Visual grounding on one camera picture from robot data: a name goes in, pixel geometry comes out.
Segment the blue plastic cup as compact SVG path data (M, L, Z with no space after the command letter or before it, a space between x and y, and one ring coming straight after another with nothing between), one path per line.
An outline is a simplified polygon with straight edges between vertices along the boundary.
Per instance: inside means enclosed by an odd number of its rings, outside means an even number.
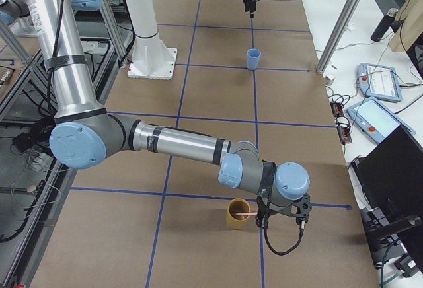
M261 58L261 51L256 48L251 48L246 52L246 67L248 70L254 71L257 69L260 58Z

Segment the pink chopstick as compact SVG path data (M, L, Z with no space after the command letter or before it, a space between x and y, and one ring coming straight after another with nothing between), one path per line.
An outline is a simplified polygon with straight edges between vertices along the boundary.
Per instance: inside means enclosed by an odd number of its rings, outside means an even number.
M234 215L240 217L257 216L257 212L234 213Z

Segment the yellow cup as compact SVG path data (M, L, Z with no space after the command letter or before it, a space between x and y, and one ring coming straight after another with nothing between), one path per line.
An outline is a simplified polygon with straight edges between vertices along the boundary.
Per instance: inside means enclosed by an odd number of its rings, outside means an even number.
M242 229L247 224L250 212L250 205L247 200L242 198L232 199L227 206L226 225L230 229Z

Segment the black monitor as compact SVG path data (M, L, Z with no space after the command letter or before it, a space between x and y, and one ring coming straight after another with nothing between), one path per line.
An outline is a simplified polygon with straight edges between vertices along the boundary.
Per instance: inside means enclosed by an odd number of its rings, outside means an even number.
M405 126L398 126L366 157L352 163L373 211L362 213L373 251L376 241L397 235L418 268L422 268L422 146Z

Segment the teach pendant near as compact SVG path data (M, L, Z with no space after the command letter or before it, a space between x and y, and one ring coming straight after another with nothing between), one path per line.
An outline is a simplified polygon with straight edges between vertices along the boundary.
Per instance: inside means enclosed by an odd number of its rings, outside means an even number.
M375 143L381 143L397 127L404 126L411 135L416 132L378 99L369 97L347 109L351 120Z

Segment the teach pendant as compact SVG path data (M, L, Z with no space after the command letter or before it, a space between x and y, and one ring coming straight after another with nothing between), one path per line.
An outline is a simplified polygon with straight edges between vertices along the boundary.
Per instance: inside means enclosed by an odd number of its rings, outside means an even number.
M361 63L357 70L358 87L365 97L401 102L399 78L393 67Z
M378 99L369 97L347 109L351 120L375 143L381 143L397 127L404 126L411 135L416 132Z

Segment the black bottle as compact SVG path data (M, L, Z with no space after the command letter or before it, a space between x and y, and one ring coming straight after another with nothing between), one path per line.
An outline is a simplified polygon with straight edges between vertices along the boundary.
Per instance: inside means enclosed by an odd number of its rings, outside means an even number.
M382 37L385 35L386 31L388 31L389 27L394 22L398 11L399 10L394 7L387 11L370 37L373 42L379 42L382 40Z

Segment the teach pendant far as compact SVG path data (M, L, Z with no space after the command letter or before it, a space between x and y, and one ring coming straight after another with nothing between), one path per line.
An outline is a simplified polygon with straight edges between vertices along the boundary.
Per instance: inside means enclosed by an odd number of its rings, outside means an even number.
M401 102L399 78L393 67L361 63L357 70L358 87L365 97Z

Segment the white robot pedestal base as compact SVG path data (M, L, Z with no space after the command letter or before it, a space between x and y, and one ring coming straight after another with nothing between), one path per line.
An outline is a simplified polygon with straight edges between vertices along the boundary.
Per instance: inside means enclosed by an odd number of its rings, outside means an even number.
M125 0L135 34L128 77L170 80L178 50L159 36L153 0Z

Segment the aluminium frame post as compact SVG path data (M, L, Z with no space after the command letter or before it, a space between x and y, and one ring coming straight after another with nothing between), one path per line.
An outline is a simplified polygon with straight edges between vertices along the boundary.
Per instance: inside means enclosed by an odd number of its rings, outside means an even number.
M338 17L338 20L336 21L336 24L334 25L334 28L331 32L331 35L328 39L328 42L321 54L321 57L318 61L318 64L316 66L316 72L320 75L322 75L327 68L329 61L332 57L332 55L335 52L335 49L350 21L352 18L352 15L354 14L354 11L356 7L358 6L358 3L360 0L346 0L341 13Z

